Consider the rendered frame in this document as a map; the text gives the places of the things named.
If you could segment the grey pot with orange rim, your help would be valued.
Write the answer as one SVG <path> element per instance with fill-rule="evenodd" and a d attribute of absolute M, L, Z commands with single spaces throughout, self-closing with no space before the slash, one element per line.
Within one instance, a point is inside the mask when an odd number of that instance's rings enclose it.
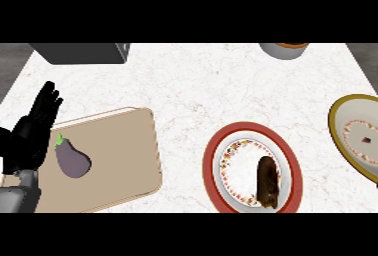
<path fill-rule="evenodd" d="M 262 43 L 263 51 L 276 59 L 297 59 L 307 48 L 307 43 Z"/>

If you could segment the red rimmed white plate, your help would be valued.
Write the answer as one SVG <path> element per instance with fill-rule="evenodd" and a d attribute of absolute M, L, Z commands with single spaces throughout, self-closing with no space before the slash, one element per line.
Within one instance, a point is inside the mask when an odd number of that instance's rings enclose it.
<path fill-rule="evenodd" d="M 273 159 L 278 172 L 278 207 L 257 200 L 260 159 Z M 204 153 L 207 194 L 222 213 L 284 213 L 298 210 L 303 195 L 296 154 L 278 133 L 262 124 L 236 122 L 214 134 Z"/>

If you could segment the purple eggplant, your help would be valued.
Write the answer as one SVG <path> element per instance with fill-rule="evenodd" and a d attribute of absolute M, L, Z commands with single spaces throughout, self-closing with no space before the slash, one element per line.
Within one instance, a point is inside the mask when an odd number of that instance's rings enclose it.
<path fill-rule="evenodd" d="M 76 149 L 68 138 L 58 134 L 55 143 L 56 160 L 64 174 L 70 178 L 80 178 L 92 168 L 89 156 Z"/>

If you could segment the gold rimmed white bowl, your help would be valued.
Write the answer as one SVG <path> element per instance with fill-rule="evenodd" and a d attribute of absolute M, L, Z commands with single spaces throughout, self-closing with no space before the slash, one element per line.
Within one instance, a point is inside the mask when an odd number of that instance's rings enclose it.
<path fill-rule="evenodd" d="M 341 97 L 329 108 L 328 128 L 343 157 L 378 186 L 378 97 Z"/>

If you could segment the dark grey box appliance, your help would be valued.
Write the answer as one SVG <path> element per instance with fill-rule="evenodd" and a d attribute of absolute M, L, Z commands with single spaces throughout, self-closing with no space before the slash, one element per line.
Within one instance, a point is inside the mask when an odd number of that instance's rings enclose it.
<path fill-rule="evenodd" d="M 33 49 L 53 65 L 124 64 L 129 43 L 31 43 Z"/>

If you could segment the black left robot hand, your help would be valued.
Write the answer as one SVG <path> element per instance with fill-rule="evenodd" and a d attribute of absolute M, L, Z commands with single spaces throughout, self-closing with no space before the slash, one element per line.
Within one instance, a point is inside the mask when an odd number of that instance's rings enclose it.
<path fill-rule="evenodd" d="M 30 114 L 21 117 L 13 130 L 0 127 L 5 175 L 13 175 L 24 169 L 37 170 L 42 166 L 62 101 L 55 83 L 47 81 L 36 97 Z"/>

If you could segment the dark brown pear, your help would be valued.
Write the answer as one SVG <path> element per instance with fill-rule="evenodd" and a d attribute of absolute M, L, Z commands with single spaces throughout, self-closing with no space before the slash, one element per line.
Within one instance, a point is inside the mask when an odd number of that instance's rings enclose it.
<path fill-rule="evenodd" d="M 278 208 L 278 171 L 273 158 L 263 156 L 257 167 L 257 201 L 265 208 Z"/>

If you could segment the tan wooden cutting board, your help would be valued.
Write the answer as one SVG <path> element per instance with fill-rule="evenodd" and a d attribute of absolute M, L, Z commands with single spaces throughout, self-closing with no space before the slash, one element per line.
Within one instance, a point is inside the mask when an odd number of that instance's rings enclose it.
<path fill-rule="evenodd" d="M 92 168 L 80 178 L 70 178 L 61 170 L 58 134 L 92 160 Z M 152 111 L 121 108 L 56 124 L 37 172 L 42 196 L 36 213 L 95 212 L 155 193 L 163 172 Z M 18 175 L 6 175 L 0 187 L 18 185 Z"/>

